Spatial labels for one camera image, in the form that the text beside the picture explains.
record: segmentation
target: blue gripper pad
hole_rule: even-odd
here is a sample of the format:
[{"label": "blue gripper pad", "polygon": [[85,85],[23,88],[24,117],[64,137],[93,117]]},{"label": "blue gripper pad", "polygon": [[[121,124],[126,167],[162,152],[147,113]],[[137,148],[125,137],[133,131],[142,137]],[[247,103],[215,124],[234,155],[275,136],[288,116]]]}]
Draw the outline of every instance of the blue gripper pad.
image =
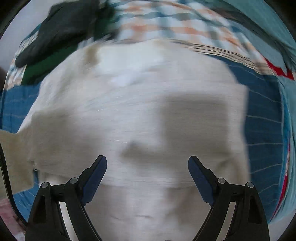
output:
[{"label": "blue gripper pad", "polygon": [[215,183],[216,176],[211,170],[206,169],[196,156],[189,158],[188,170],[204,202],[213,206],[215,202],[214,193],[217,188]]},{"label": "blue gripper pad", "polygon": [[85,206],[88,202],[92,201],[106,170],[107,159],[104,156],[99,156],[90,168],[87,168],[83,171],[83,173],[85,172],[88,174],[89,178],[85,181],[84,186],[82,187],[82,206]]}]

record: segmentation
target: blurry white fabric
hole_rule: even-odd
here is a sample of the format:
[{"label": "blurry white fabric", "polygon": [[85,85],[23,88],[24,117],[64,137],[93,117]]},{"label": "blurry white fabric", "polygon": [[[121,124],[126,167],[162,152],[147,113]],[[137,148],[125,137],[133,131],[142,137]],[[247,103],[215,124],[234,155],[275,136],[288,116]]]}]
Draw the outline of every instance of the blurry white fabric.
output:
[{"label": "blurry white fabric", "polygon": [[106,174],[86,206],[104,240],[192,240],[209,206],[188,158],[230,183],[249,181],[246,101],[223,62],[177,44],[87,46],[43,80],[18,133],[0,132],[12,188],[30,187],[33,167],[70,178],[104,155]]}]

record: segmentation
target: silver screw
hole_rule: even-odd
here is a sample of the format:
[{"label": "silver screw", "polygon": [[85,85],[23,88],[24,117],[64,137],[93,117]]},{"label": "silver screw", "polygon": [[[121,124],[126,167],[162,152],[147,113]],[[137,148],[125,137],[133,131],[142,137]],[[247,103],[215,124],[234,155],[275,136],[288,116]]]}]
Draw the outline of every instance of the silver screw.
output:
[{"label": "silver screw", "polygon": [[47,182],[41,184],[41,187],[42,188],[47,188],[47,186],[48,186],[48,183]]},{"label": "silver screw", "polygon": [[218,182],[221,183],[221,184],[224,184],[226,181],[224,178],[218,178]]},{"label": "silver screw", "polygon": [[75,184],[76,182],[78,182],[78,179],[76,177],[70,179],[71,184]]},{"label": "silver screw", "polygon": [[248,186],[249,188],[253,188],[253,187],[254,187],[254,184],[251,183],[251,182],[248,182],[248,183],[247,183],[247,186]]}]

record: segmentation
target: white cloth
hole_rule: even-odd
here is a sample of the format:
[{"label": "white cloth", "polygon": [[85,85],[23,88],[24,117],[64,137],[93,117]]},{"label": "white cloth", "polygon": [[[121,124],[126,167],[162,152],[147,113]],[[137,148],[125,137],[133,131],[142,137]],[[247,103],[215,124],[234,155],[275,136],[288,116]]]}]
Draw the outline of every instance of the white cloth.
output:
[{"label": "white cloth", "polygon": [[103,239],[191,240],[209,206],[188,158],[230,183],[250,179],[246,93],[223,62],[164,40],[87,46],[43,80],[17,134],[0,132],[9,173],[27,180],[13,190],[28,188],[32,166],[74,177],[104,155],[106,174],[86,206]]}]

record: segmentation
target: clothing pile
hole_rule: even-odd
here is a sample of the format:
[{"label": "clothing pile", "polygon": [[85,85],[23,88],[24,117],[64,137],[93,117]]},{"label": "clothing pile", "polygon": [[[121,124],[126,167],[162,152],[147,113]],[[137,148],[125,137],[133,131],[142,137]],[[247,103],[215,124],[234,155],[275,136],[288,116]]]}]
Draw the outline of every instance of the clothing pile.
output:
[{"label": "clothing pile", "polygon": [[53,6],[21,43],[1,98],[22,214],[33,169],[78,176],[101,154],[108,169],[86,210],[103,239],[192,239],[209,209],[191,155],[229,182],[251,179],[269,222],[293,211],[296,43],[275,16],[264,1]]}]

